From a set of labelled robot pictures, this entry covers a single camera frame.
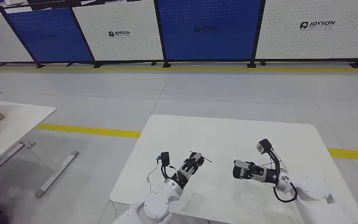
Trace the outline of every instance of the white table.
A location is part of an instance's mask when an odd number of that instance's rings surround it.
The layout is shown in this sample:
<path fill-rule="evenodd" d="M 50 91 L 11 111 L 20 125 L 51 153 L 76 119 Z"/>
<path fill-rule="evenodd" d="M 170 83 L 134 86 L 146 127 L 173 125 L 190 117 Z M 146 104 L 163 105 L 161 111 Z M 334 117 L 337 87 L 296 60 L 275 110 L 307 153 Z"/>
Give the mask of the white table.
<path fill-rule="evenodd" d="M 27 146 L 27 148 L 34 146 L 34 143 L 19 141 L 55 110 L 56 108 L 48 106 L 0 101 L 0 112 L 5 116 L 3 120 L 0 120 L 0 166 L 24 146 Z M 36 197 L 40 198 L 46 192 L 76 155 L 78 155 L 78 152 L 71 153 L 63 162 L 61 168 L 36 192 Z"/>
<path fill-rule="evenodd" d="M 272 187 L 232 177 L 235 159 L 258 165 L 270 162 L 268 155 L 256 150 L 264 138 L 289 172 L 326 180 L 358 221 L 352 194 L 317 130 L 309 124 L 152 115 L 110 199 L 123 204 L 139 201 L 149 192 L 146 177 L 156 165 L 155 157 L 168 151 L 171 165 L 179 167 L 190 150 L 213 162 L 205 161 L 191 177 L 180 201 L 171 204 L 173 213 L 224 223 L 303 223 L 295 204 L 279 202 Z M 150 181 L 154 190 L 160 189 L 164 181 L 160 169 L 151 174 Z"/>

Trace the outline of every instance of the white desk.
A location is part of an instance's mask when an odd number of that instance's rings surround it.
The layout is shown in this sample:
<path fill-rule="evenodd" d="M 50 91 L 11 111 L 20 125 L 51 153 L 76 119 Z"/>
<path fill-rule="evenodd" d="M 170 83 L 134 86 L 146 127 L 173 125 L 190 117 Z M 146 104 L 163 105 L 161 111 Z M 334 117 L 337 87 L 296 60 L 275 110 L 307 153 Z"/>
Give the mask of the white desk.
<path fill-rule="evenodd" d="M 146 177 L 156 165 L 155 157 L 168 151 L 171 165 L 179 167 L 190 150 L 213 162 L 205 161 L 191 177 L 180 201 L 171 204 L 173 213 L 225 223 L 303 223 L 295 204 L 279 202 L 272 187 L 232 177 L 234 159 L 258 165 L 270 162 L 268 155 L 256 150 L 264 138 L 272 143 L 289 172 L 326 180 L 358 221 L 352 194 L 317 130 L 309 124 L 152 115 L 110 199 L 124 204 L 139 201 L 149 192 Z M 164 178 L 160 169 L 151 174 L 150 181 L 154 190 L 161 187 Z"/>
<path fill-rule="evenodd" d="M 19 143 L 21 138 L 39 125 L 55 110 L 56 108 L 50 108 L 48 106 L 0 101 L 0 112 L 5 116 L 3 120 L 0 120 L 0 166 L 26 145 L 26 143 Z M 32 146 L 33 144 L 27 145 L 27 148 L 31 148 Z M 35 196 L 37 198 L 42 197 L 76 155 L 78 155 L 76 151 L 71 153 L 63 162 L 61 168 L 36 192 Z"/>
<path fill-rule="evenodd" d="M 0 102 L 0 155 L 6 154 L 19 140 L 50 116 L 56 108 Z"/>

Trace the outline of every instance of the pegboard panel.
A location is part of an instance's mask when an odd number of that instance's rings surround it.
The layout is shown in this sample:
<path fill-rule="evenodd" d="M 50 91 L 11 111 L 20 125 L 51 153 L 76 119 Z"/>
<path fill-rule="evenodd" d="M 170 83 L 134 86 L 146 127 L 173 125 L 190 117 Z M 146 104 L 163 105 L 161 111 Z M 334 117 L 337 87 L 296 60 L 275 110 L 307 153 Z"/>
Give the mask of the pegboard panel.
<path fill-rule="evenodd" d="M 357 25 L 357 0 L 266 0 L 256 58 L 358 58 Z"/>
<path fill-rule="evenodd" d="M 92 60 L 68 8 L 11 13 L 8 16 L 37 61 Z"/>
<path fill-rule="evenodd" d="M 153 1 L 73 9 L 96 60 L 162 60 Z"/>
<path fill-rule="evenodd" d="M 33 62 L 31 56 L 0 14 L 0 62 Z"/>
<path fill-rule="evenodd" d="M 250 59 L 261 0 L 158 0 L 169 60 Z"/>

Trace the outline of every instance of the joyson logo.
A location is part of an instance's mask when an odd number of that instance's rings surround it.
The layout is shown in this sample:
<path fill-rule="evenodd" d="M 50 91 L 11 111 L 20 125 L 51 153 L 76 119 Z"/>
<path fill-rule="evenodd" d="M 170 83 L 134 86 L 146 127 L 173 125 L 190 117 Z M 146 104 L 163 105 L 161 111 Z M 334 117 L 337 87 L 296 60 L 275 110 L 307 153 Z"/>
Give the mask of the joyson logo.
<path fill-rule="evenodd" d="M 120 38 L 120 37 L 129 36 L 130 32 L 129 31 L 114 31 L 114 32 L 109 31 L 108 34 L 111 38 Z"/>
<path fill-rule="evenodd" d="M 200 32 L 200 31 L 219 31 L 220 26 L 194 26 L 194 32 Z"/>
<path fill-rule="evenodd" d="M 321 21 L 321 22 L 302 22 L 300 29 L 306 28 L 321 28 L 321 26 L 332 27 L 336 21 Z"/>

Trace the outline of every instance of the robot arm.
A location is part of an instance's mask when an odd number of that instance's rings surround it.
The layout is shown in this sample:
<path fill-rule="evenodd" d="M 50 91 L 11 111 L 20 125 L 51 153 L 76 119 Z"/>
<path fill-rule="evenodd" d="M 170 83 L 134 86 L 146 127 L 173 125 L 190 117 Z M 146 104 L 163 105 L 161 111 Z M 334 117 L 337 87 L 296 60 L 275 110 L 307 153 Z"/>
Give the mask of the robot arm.
<path fill-rule="evenodd" d="M 280 161 L 267 139 L 260 141 L 256 148 L 260 154 L 270 155 L 275 163 L 275 169 L 257 166 L 253 162 L 235 160 L 234 178 L 275 184 L 276 198 L 284 203 L 294 201 L 306 224 L 356 223 L 325 181 L 308 176 L 289 175 L 286 170 L 280 168 Z M 280 199 L 276 190 L 284 194 L 290 193 L 292 199 Z"/>
<path fill-rule="evenodd" d="M 169 153 L 162 153 L 162 174 L 165 181 L 159 192 L 150 192 L 141 202 L 132 204 L 113 224 L 168 224 L 172 218 L 169 204 L 179 200 L 189 178 L 204 163 L 200 153 L 193 152 L 172 177 L 168 177 Z"/>

